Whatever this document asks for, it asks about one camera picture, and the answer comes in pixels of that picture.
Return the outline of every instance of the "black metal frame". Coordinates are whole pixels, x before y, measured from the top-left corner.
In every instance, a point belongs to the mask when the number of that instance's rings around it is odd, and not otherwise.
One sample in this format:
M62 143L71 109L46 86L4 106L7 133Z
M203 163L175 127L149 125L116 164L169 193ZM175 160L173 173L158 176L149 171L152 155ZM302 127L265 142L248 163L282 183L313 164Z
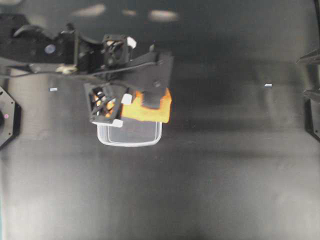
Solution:
M132 48L125 35L106 34L97 42L82 36L69 23L66 30L53 36L42 27L30 25L21 14L0 14L0 23L1 57L19 61L20 67L31 74L58 71L85 78L92 123L109 124L120 119L121 100L126 92L140 91L144 107L160 107L172 72L170 53L157 52L153 47L150 52L130 59ZM103 97L108 101L115 99L111 114L106 114L105 107L93 105L93 91L97 88L103 89Z
M128 91L127 87L111 85L108 82L102 84L85 83L84 90L91 123L112 124L114 119L120 118L121 100ZM112 102L112 108L108 108L109 102Z
M318 25L320 43L320 7L319 0L314 0L314 7ZM297 63L307 65L320 65L320 48L301 57ZM320 90L304 91L304 128L320 142Z
M0 87L0 149L19 134L21 107Z

